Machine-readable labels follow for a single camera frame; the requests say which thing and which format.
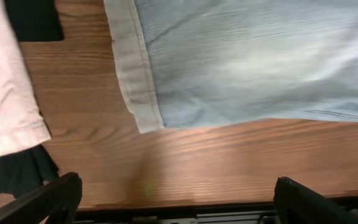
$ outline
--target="black fabric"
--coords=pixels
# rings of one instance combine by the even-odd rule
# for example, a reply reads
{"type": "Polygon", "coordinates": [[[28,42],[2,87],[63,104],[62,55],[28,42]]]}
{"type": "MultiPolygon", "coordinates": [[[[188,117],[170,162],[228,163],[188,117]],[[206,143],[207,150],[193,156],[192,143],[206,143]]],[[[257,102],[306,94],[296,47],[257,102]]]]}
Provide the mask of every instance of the black fabric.
{"type": "Polygon", "coordinates": [[[43,146],[0,157],[0,194],[18,198],[57,178],[58,168],[43,146]]]}
{"type": "Polygon", "coordinates": [[[18,41],[64,39],[54,0],[4,0],[4,3],[18,41]]]}

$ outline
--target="light blue fabric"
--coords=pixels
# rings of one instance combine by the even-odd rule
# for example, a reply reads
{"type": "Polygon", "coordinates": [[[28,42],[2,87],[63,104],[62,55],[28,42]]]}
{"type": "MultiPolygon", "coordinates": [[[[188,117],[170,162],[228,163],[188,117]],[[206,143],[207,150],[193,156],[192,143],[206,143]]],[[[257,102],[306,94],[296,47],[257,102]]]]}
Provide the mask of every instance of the light blue fabric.
{"type": "Polygon", "coordinates": [[[358,121],[358,0],[135,0],[166,128],[358,121]]]}

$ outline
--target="pink fabric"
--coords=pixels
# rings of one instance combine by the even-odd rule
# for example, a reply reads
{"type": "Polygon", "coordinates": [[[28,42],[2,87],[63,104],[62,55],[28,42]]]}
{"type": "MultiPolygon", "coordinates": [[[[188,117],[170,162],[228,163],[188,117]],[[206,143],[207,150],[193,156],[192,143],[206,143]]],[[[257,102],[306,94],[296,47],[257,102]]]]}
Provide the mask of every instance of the pink fabric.
{"type": "Polygon", "coordinates": [[[0,0],[0,156],[49,140],[31,82],[0,0]]]}

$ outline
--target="folded cloth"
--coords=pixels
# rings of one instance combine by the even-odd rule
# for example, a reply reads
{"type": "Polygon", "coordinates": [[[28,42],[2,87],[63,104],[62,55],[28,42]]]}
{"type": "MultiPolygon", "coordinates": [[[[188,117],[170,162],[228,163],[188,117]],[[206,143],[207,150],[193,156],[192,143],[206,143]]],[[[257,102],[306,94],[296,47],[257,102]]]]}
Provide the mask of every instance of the folded cloth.
{"type": "Polygon", "coordinates": [[[140,132],[358,121],[358,0],[105,0],[140,132]]]}
{"type": "Polygon", "coordinates": [[[64,39],[54,0],[4,0],[4,3],[18,41],[64,39]]]}
{"type": "Polygon", "coordinates": [[[29,149],[49,139],[0,0],[0,156],[29,149]]]}
{"type": "Polygon", "coordinates": [[[43,146],[0,157],[0,194],[18,198],[57,178],[58,168],[43,146]]]}

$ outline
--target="black clothing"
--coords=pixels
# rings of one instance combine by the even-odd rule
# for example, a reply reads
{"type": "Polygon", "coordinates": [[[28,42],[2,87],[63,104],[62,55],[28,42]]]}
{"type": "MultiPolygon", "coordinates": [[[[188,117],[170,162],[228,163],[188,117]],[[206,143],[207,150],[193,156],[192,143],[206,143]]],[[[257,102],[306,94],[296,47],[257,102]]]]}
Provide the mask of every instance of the black clothing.
{"type": "Polygon", "coordinates": [[[58,168],[41,145],[0,157],[0,194],[18,198],[57,178],[58,168]]]}
{"type": "Polygon", "coordinates": [[[54,0],[4,0],[4,3],[18,41],[64,39],[54,0]]]}

